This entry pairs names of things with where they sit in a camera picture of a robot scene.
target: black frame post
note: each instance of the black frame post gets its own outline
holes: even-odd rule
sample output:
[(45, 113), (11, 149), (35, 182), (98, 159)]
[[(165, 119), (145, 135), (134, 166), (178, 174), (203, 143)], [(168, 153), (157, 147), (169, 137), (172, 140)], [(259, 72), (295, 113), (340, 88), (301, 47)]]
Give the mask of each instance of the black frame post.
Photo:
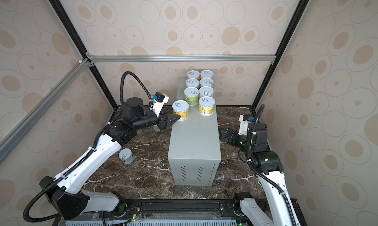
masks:
[(302, 17), (302, 14), (305, 11), (305, 8), (306, 8), (308, 3), (309, 3), (309, 0), (299, 0), (297, 8), (295, 9), (294, 14), (293, 14), (293, 16), (290, 20), (289, 26), (287, 27), (286, 32), (285, 32), (285, 34), (284, 34), (284, 36), (281, 40), (281, 43), (278, 46), (278, 49), (277, 49), (277, 52), (276, 52), (276, 59), (274, 60), (274, 63), (272, 65), (270, 65), (270, 67), (267, 71), (267, 74), (265, 75), (264, 80), (262, 81), (262, 84), (261, 84), (260, 88), (258, 89), (258, 93), (255, 97), (255, 100), (252, 103), (252, 110), (251, 110), (252, 113), (256, 113), (258, 103), (260, 102), (260, 100), (261, 100), (261, 98), (262, 98), (262, 96), (265, 92), (265, 89), (267, 88), (268, 83), (269, 83), (270, 79), (272, 78), (274, 71), (277, 68), (278, 63), (280, 62), (281, 57), (283, 56), (285, 49), (286, 49), (287, 45), (289, 44), (289, 41), (290, 41), (292, 35), (294, 34), (294, 31), (295, 31), (295, 29), (296, 29), (296, 27), (297, 27), (297, 25), (300, 21), (300, 18)]
[[(69, 16), (67, 15), (66, 11), (64, 10), (64, 7), (60, 3), (59, 0), (49, 0), (51, 6), (54, 8), (56, 14), (58, 15), (60, 21), (62, 22), (63, 26), (67, 30), (69, 36), (71, 37), (72, 41), (76, 45), (77, 49), (79, 50), (81, 56), (83, 58), (88, 58), (90, 61), (90, 58), (86, 54), (87, 49), (85, 48), (85, 45), (83, 44), (83, 41), (80, 39), (80, 36), (78, 35), (78, 32), (76, 31), (75, 27), (73, 26), (71, 20), (69, 19)], [(104, 92), (106, 98), (110, 102), (113, 109), (117, 108), (117, 103), (114, 100), (113, 96), (111, 95), (108, 87), (105, 84), (105, 81), (102, 79), (101, 74), (99, 73), (98, 69), (96, 68), (94, 63), (91, 63), (89, 66), (89, 69), (91, 70), (94, 78), (100, 85), (102, 91)]]

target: can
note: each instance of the can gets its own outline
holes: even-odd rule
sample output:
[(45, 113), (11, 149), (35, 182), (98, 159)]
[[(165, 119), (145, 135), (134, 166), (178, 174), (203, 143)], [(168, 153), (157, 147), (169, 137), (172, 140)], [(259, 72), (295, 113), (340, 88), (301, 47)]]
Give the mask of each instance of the can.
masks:
[(186, 120), (186, 118), (189, 116), (189, 104), (186, 101), (175, 101), (172, 105), (172, 108), (175, 115), (181, 116), (181, 118), (179, 119), (180, 121)]
[(189, 72), (186, 73), (186, 77), (188, 79), (189, 78), (195, 78), (195, 79), (199, 80), (200, 73), (197, 70), (191, 70), (191, 71), (189, 71)]
[(200, 88), (200, 98), (203, 96), (211, 96), (214, 98), (214, 89), (209, 86), (204, 86)]
[(129, 148), (125, 148), (120, 151), (118, 157), (122, 160), (124, 164), (131, 164), (134, 161), (134, 154)]
[(214, 112), (215, 100), (211, 96), (203, 96), (200, 99), (200, 113), (203, 116), (210, 116)]
[(209, 77), (204, 77), (200, 80), (201, 87), (209, 86), (211, 88), (214, 88), (214, 80), (212, 80)]
[(189, 78), (185, 82), (186, 87), (196, 87), (197, 89), (200, 89), (200, 82), (195, 78)]
[(196, 87), (187, 87), (184, 90), (185, 101), (190, 105), (194, 106), (198, 103), (200, 91)]
[(214, 72), (211, 71), (211, 70), (202, 70), (201, 71), (201, 78), (205, 78), (205, 77), (209, 77), (209, 78), (213, 78), (214, 76)]

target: yellow label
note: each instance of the yellow label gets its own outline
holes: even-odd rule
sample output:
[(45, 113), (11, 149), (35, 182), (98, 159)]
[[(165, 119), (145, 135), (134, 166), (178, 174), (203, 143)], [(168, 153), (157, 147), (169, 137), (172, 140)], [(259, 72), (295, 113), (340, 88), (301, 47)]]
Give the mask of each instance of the yellow label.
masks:
[(186, 118), (189, 116), (189, 109), (183, 112), (178, 112), (178, 111), (173, 110), (173, 114), (180, 115), (181, 118), (179, 120), (186, 120)]
[(201, 106), (200, 104), (200, 113), (203, 114), (203, 115), (211, 115), (214, 111), (214, 106), (212, 107), (205, 107), (205, 106)]

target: wallpaper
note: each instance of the wallpaper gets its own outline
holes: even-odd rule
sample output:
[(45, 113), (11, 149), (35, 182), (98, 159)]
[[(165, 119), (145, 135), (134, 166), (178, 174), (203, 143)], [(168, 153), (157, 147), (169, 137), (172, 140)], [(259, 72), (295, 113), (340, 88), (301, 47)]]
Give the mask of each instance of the wallpaper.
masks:
[[(1, 226), (52, 224), (52, 220), (27, 223), (22, 212), (41, 191), (40, 180), (77, 160), (110, 118), (113, 109), (90, 74), (89, 69), (83, 70), (0, 164)], [(31, 209), (32, 217), (55, 213), (44, 196)]]
[[(151, 95), (157, 91), (167, 94), (168, 104), (176, 101), (181, 77), (190, 70), (214, 72), (214, 99), (217, 105), (250, 105), (264, 79), (269, 61), (246, 62), (178, 62), (178, 63), (97, 63), (116, 102), (120, 102), (120, 78), (125, 71), (134, 72)], [(125, 78), (124, 99), (140, 97), (144, 104), (148, 98), (138, 82), (128, 75)]]
[(378, 0), (312, 0), (262, 103), (310, 226), (378, 222)]
[(81, 58), (46, 0), (0, 0), (0, 141)]
[(62, 0), (94, 55), (275, 54), (299, 0)]

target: can lid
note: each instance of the can lid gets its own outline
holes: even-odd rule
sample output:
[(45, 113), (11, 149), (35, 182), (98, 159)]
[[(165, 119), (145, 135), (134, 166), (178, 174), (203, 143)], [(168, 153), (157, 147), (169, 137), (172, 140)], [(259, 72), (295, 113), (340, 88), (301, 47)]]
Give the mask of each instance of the can lid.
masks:
[(215, 105), (215, 100), (211, 96), (203, 96), (200, 98), (200, 105), (210, 107)]
[(200, 94), (205, 96), (211, 96), (214, 94), (214, 89), (209, 86), (203, 86), (200, 88)]
[(118, 156), (120, 157), (120, 159), (128, 159), (131, 156), (131, 150), (129, 148), (125, 148), (120, 151)]
[(186, 73), (186, 76), (188, 76), (190, 78), (197, 78), (197, 77), (200, 76), (200, 73), (197, 70), (191, 70), (191, 71)]
[(198, 89), (196, 87), (187, 87), (184, 90), (184, 94), (186, 96), (198, 96), (199, 92), (200, 91), (198, 91)]
[(186, 101), (178, 100), (173, 102), (172, 108), (177, 112), (183, 112), (189, 109), (189, 104)]
[(200, 85), (200, 82), (195, 78), (189, 78), (186, 80), (185, 84), (188, 87), (198, 87), (198, 85)]
[(214, 80), (209, 77), (204, 77), (200, 80), (202, 86), (212, 86), (214, 84)]
[(213, 77), (214, 76), (214, 72), (211, 71), (211, 70), (202, 70), (201, 71), (201, 77)]

